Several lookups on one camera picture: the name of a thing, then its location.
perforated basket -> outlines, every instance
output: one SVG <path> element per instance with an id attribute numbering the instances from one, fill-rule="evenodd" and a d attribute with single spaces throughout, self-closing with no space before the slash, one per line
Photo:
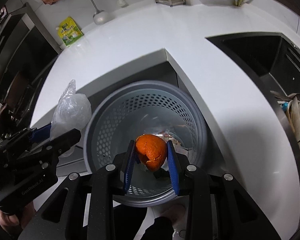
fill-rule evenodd
<path id="1" fill-rule="evenodd" d="M 159 81 L 136 82 L 115 91 L 98 106 L 88 124 L 84 142 L 88 171 L 111 163 L 116 154 L 127 150 L 130 140 L 167 130 L 189 149 L 190 163 L 200 166 L 207 144 L 206 124 L 192 98 Z M 152 172 L 135 164 L 127 195 L 114 196 L 114 200 L 151 206 L 175 196 L 169 179 L 156 179 Z"/>

orange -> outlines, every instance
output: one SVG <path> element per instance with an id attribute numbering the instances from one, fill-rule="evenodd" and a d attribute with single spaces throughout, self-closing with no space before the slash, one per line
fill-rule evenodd
<path id="1" fill-rule="evenodd" d="M 152 172 L 160 169 L 167 158 L 166 142 L 153 134 L 139 136 L 136 151 L 140 161 Z"/>

black pants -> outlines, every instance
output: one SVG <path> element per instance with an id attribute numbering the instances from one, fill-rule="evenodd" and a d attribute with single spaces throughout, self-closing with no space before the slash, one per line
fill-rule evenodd
<path id="1" fill-rule="evenodd" d="M 116 206 L 114 213 L 114 230 L 116 240 L 133 240 L 146 217 L 147 208 Z M 174 230 L 171 221 L 158 217 L 149 226 L 141 240 L 172 240 Z M 82 239 L 87 239 L 87 227 L 83 228 Z"/>

person's leg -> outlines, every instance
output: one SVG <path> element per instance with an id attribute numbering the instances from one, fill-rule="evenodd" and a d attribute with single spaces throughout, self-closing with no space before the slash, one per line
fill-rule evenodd
<path id="1" fill-rule="evenodd" d="M 186 209 L 181 205 L 174 205 L 154 220 L 143 234 L 141 240 L 172 240 L 176 225 L 184 216 Z"/>
<path id="2" fill-rule="evenodd" d="M 114 231 L 116 240 L 133 240 L 146 217 L 147 208 L 116 206 L 114 213 Z"/>

white countertop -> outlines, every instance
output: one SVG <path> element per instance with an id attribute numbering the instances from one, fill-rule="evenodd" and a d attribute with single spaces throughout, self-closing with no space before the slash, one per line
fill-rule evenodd
<path id="1" fill-rule="evenodd" d="M 255 84 L 205 39 L 251 31 L 282 32 L 300 48 L 300 37 L 293 30 L 247 4 L 241 8 L 154 4 L 96 26 L 57 59 L 39 95 L 31 126 L 51 121 L 70 80 L 75 79 L 77 90 L 89 97 L 138 71 L 137 66 L 124 71 L 119 66 L 165 49 L 202 111 L 228 169 L 282 240 L 289 239 L 300 217 L 299 178 L 290 143 Z"/>

